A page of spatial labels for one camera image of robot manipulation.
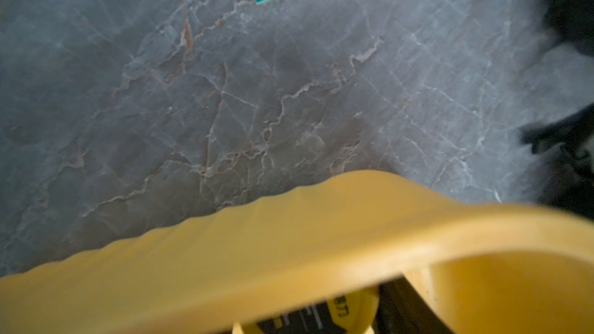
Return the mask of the yellow black tape measure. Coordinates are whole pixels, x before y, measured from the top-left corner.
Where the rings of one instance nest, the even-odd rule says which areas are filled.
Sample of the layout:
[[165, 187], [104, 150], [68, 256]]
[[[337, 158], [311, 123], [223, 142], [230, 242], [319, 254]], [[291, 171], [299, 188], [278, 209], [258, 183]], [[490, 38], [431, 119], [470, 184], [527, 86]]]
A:
[[379, 287], [337, 296], [256, 323], [238, 324], [233, 333], [372, 333], [380, 303]]

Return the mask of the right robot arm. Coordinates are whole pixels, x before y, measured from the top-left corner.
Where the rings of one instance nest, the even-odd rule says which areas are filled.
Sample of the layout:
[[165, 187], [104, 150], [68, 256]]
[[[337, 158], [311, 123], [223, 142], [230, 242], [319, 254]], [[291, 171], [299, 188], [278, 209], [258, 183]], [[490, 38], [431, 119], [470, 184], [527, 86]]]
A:
[[[544, 27], [552, 33], [547, 51], [569, 45], [593, 56], [593, 0], [544, 0]], [[571, 166], [578, 182], [549, 200], [549, 206], [593, 219], [593, 104], [545, 125], [521, 129], [521, 143], [541, 155], [559, 147], [562, 161]]]

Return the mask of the yellow storage box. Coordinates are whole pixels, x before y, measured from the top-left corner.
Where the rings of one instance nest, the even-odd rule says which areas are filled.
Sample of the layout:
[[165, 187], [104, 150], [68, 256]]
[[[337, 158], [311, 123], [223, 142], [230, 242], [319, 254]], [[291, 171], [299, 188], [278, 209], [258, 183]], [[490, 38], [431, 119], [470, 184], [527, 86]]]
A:
[[456, 333], [591, 333], [593, 223], [357, 171], [1, 279], [4, 333], [212, 333], [405, 278]]

